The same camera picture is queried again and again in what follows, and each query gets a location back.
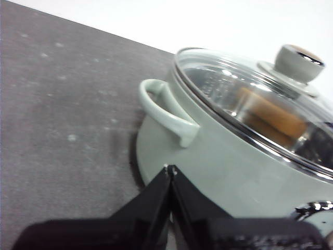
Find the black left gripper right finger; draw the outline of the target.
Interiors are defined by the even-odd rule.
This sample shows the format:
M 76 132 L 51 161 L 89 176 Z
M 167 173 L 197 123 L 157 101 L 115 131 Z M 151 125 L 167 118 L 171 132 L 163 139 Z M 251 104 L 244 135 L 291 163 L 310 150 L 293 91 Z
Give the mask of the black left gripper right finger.
M 235 218 L 203 195 L 175 165 L 172 214 L 189 249 L 329 249 L 309 222 L 293 218 Z

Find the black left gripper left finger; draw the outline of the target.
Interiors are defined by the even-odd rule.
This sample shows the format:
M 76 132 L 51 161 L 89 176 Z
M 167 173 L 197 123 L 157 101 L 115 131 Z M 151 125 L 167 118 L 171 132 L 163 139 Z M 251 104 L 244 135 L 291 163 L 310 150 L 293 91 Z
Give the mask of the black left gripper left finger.
M 167 167 L 107 218 L 61 219 L 26 227 L 13 249 L 165 249 L 171 175 Z

